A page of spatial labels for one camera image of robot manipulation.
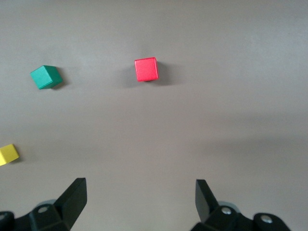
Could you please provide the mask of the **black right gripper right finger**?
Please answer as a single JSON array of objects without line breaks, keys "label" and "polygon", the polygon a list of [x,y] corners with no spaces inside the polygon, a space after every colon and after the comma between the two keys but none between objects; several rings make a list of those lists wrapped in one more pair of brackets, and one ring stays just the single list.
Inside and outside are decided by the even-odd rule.
[{"label": "black right gripper right finger", "polygon": [[205,180],[196,180],[195,205],[200,218],[193,231],[290,231],[278,216],[257,213],[246,218],[228,205],[219,205]]}]

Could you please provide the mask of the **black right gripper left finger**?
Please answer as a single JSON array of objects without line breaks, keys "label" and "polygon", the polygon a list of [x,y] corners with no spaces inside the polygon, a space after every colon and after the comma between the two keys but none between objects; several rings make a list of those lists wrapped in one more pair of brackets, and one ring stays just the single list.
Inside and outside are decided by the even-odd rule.
[{"label": "black right gripper left finger", "polygon": [[69,231],[87,204],[87,182],[77,178],[54,201],[35,207],[24,216],[16,218],[11,211],[1,211],[2,231]]}]

